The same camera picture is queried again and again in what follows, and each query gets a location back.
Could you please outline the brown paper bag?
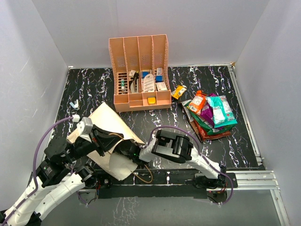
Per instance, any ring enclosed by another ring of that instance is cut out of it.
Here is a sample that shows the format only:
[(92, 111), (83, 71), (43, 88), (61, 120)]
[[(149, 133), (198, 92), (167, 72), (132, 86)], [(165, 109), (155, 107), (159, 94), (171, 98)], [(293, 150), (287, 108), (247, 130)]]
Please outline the brown paper bag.
[[(120, 116), (113, 111), (106, 103), (102, 103), (89, 116), (92, 123), (97, 127), (112, 132), (122, 133), (124, 139), (132, 139), (138, 144), (143, 145), (144, 142), (125, 124)], [(111, 148), (101, 156), (97, 151), (93, 151), (87, 155), (89, 159), (96, 163), (96, 166), (102, 168), (105, 172), (113, 176), (118, 181), (126, 179), (136, 170), (138, 165), (133, 163), (128, 157), (113, 151)]]

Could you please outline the brown kettle chips bag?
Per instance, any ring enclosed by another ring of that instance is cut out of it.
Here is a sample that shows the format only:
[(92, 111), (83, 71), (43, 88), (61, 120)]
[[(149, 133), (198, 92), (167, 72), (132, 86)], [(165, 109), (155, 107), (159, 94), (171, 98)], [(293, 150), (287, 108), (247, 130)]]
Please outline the brown kettle chips bag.
[(192, 129), (194, 130), (194, 132), (198, 136), (199, 135), (199, 131), (198, 131), (197, 126), (196, 126), (196, 124), (194, 122), (194, 118), (193, 118), (192, 114), (190, 113), (190, 111), (187, 108), (187, 104), (190, 101), (191, 101), (191, 99), (185, 100), (185, 101), (181, 102), (181, 105), (183, 107), (184, 113), (185, 113), (185, 115), (187, 117), (187, 120), (188, 120), (189, 124), (191, 125)]

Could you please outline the yellow snack packet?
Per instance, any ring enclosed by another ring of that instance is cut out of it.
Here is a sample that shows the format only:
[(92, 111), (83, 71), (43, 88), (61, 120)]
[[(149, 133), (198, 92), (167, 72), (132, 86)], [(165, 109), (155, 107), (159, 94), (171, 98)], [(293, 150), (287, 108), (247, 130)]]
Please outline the yellow snack packet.
[(178, 85), (177, 88), (173, 92), (171, 92), (171, 96), (172, 96), (172, 98), (178, 100), (186, 91), (187, 91), (186, 86)]

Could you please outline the red doritos bag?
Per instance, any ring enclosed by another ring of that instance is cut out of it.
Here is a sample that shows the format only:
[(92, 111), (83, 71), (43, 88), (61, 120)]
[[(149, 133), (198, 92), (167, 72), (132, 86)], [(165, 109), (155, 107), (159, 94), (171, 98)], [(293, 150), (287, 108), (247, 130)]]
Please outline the red doritos bag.
[(206, 140), (217, 140), (220, 138), (224, 138), (224, 137), (228, 137), (231, 135), (230, 131), (226, 131), (220, 134), (213, 134), (213, 135), (209, 135), (198, 123), (196, 120), (194, 120), (194, 123), (196, 125), (196, 128), (198, 130), (198, 133), (201, 137), (201, 141), (204, 142)]

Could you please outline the orange fruit candy bag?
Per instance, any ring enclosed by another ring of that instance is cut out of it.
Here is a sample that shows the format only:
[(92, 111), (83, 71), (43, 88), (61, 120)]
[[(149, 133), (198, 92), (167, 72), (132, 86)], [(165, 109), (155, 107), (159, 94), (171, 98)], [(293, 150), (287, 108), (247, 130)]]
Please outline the orange fruit candy bag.
[(206, 103), (206, 95), (198, 90), (192, 101), (188, 105), (188, 109), (196, 115), (201, 115), (202, 109)]

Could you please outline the green chips bag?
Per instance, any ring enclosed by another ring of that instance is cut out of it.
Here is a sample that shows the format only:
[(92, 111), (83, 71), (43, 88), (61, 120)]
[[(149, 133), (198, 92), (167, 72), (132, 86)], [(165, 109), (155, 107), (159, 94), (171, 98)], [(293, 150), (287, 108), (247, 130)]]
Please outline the green chips bag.
[(226, 131), (230, 131), (232, 128), (234, 128), (236, 125), (228, 125), (225, 127), (219, 127), (219, 128), (214, 128), (213, 126), (211, 126), (207, 121), (205, 121), (204, 119), (200, 118), (198, 115), (196, 115), (195, 113), (193, 113), (192, 111), (190, 111), (190, 113), (192, 114), (194, 120), (197, 121), (197, 123), (209, 134), (209, 135), (213, 135), (213, 134), (220, 134)]

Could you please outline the purple grape candy bag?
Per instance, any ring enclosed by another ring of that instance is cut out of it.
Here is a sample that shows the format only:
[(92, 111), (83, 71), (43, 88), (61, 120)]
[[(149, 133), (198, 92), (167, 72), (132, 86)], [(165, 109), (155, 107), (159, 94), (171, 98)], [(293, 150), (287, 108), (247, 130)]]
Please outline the purple grape candy bag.
[(204, 107), (202, 108), (200, 117), (207, 121), (211, 126), (214, 126), (214, 114), (213, 114), (213, 109), (209, 105), (208, 101), (206, 100)]

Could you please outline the teal white snack bag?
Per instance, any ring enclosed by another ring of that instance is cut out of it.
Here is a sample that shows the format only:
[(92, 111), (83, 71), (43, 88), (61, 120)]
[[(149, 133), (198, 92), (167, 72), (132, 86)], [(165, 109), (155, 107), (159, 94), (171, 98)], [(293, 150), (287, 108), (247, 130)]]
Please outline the teal white snack bag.
[(226, 96), (207, 97), (206, 100), (213, 110), (213, 121), (215, 128), (237, 124), (237, 120), (232, 112)]

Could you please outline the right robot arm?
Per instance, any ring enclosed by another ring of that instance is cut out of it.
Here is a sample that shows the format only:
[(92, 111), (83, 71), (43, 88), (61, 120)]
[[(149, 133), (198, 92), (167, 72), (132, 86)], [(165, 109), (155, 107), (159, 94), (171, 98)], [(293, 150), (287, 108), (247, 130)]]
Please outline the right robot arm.
[(138, 165), (145, 165), (155, 157), (179, 164), (187, 163), (199, 171), (193, 179), (197, 188), (234, 188), (233, 180), (226, 175), (226, 167), (200, 154), (190, 139), (191, 136), (159, 129), (148, 145), (141, 147), (137, 142), (127, 139), (121, 141), (114, 152)]

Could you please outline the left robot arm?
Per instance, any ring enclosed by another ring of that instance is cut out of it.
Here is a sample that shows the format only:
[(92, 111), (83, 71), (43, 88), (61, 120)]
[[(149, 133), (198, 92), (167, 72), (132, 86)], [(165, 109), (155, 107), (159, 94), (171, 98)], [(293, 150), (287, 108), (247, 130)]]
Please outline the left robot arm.
[(34, 168), (32, 179), (15, 204), (1, 212), (0, 221), (9, 226), (39, 226), (45, 212), (51, 210), (78, 190), (92, 188), (97, 176), (87, 166), (73, 168), (74, 161), (97, 151), (101, 156), (110, 151), (123, 134), (113, 133), (94, 126), (87, 134), (78, 136), (74, 142), (54, 137), (44, 153), (45, 160)]

